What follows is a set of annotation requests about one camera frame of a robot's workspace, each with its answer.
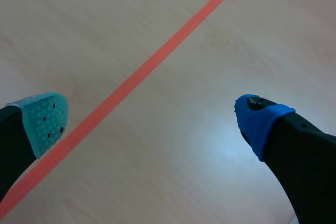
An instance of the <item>orange tape line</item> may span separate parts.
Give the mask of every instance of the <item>orange tape line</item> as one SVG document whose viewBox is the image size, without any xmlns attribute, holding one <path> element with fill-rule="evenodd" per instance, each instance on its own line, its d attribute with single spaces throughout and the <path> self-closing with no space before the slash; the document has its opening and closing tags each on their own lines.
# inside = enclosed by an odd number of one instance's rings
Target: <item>orange tape line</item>
<svg viewBox="0 0 336 224">
<path fill-rule="evenodd" d="M 122 100 L 124 100 L 223 0 L 210 0 L 156 53 L 120 85 L 101 105 L 47 153 L 7 193 L 0 204 L 0 220 L 54 169 Z"/>
</svg>

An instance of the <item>red tape strip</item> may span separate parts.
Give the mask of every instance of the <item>red tape strip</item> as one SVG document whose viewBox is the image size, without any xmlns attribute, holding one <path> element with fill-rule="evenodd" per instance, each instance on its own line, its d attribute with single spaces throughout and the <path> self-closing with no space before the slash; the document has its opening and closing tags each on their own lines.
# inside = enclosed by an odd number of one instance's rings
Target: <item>red tape strip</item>
<svg viewBox="0 0 336 224">
<path fill-rule="evenodd" d="M 69 135 L 47 153 L 7 193 L 0 204 L 0 220 L 54 169 L 122 100 L 124 100 L 223 0 L 210 0 L 156 53 L 120 85 Z"/>
</svg>

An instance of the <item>wood grain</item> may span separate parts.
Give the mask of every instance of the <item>wood grain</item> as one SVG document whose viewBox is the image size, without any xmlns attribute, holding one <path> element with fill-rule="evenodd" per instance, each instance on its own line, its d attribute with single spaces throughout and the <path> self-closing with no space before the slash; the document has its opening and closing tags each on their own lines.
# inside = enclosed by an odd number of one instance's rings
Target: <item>wood grain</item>
<svg viewBox="0 0 336 224">
<path fill-rule="evenodd" d="M 69 130 L 208 0 L 0 0 L 0 105 L 55 90 Z M 2 223 L 288 223 L 239 134 L 256 93 L 329 134 L 334 0 L 225 0 Z"/>
</svg>

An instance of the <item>black plastic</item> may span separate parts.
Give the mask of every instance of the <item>black plastic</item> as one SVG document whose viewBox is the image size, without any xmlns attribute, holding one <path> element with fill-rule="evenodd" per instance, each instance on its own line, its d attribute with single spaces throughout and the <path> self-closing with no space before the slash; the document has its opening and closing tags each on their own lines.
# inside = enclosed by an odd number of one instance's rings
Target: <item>black plastic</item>
<svg viewBox="0 0 336 224">
<path fill-rule="evenodd" d="M 284 188 L 300 224 L 336 223 L 336 137 L 296 113 L 274 124 L 264 161 Z"/>
<path fill-rule="evenodd" d="M 36 160 L 22 124 L 21 109 L 0 110 L 0 201 L 19 176 Z"/>
</svg>

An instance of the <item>teal gripper fingertip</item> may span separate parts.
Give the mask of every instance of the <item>teal gripper fingertip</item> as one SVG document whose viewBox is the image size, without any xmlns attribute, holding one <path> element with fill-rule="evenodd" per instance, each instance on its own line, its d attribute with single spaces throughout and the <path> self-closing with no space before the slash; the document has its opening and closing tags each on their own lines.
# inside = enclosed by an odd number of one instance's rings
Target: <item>teal gripper fingertip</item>
<svg viewBox="0 0 336 224">
<path fill-rule="evenodd" d="M 22 111 L 22 121 L 36 158 L 40 158 L 62 136 L 68 121 L 68 102 L 55 92 L 34 95 L 12 102 Z"/>
</svg>

